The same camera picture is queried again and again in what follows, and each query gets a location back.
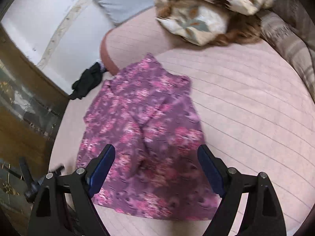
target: floral blanket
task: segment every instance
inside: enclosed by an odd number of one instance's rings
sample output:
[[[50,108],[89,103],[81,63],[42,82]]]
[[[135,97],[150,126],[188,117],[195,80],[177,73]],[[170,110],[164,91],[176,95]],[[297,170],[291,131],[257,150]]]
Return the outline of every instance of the floral blanket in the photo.
[[[236,14],[254,15],[275,0],[155,0],[157,20],[171,33],[205,45],[228,30]]]
[[[116,158],[95,204],[156,219],[212,219],[220,198],[197,159],[204,143],[190,80],[148,54],[104,83],[84,118],[77,167],[106,144]]]

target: white wall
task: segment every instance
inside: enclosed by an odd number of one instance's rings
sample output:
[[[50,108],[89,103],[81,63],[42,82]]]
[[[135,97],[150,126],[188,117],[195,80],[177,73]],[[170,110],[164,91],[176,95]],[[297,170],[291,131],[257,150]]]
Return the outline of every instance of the white wall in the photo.
[[[15,0],[1,23],[16,46],[38,65],[51,38],[79,0]],[[103,11],[90,2],[78,15],[49,59],[39,67],[68,94],[71,84],[99,58],[99,45],[113,28]]]

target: black cloth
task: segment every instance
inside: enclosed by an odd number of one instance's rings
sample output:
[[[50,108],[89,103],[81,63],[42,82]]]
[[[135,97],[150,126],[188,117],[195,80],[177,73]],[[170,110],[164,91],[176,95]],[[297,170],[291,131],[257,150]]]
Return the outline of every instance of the black cloth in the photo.
[[[92,89],[102,82],[103,73],[98,62],[86,69],[79,80],[72,84],[73,92],[69,96],[70,99],[84,98]]]

